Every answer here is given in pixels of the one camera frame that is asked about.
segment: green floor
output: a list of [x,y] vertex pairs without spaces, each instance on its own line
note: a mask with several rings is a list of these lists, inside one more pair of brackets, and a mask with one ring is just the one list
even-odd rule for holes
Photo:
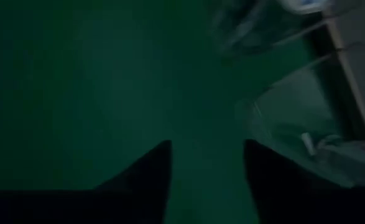
[[0,189],[89,189],[171,139],[167,223],[255,223],[234,106],[308,55],[208,31],[200,1],[0,1]]

